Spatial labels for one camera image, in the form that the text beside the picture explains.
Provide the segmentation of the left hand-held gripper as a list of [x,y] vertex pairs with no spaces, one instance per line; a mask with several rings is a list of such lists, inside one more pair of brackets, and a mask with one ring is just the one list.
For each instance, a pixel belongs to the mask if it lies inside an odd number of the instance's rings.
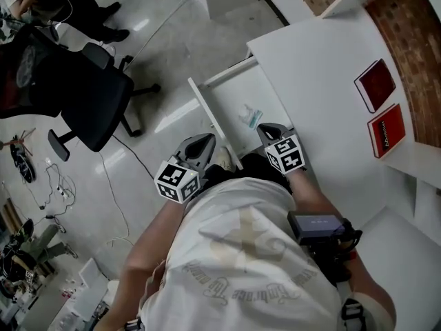
[[160,196],[177,203],[187,203],[204,185],[205,168],[216,146],[212,133],[187,138],[172,156],[163,161],[154,177]]

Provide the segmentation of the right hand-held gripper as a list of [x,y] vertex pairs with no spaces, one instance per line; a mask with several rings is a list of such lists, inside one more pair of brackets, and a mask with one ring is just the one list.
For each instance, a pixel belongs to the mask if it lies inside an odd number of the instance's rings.
[[293,129],[278,123],[260,123],[256,130],[269,163],[282,175],[305,166],[300,141]]

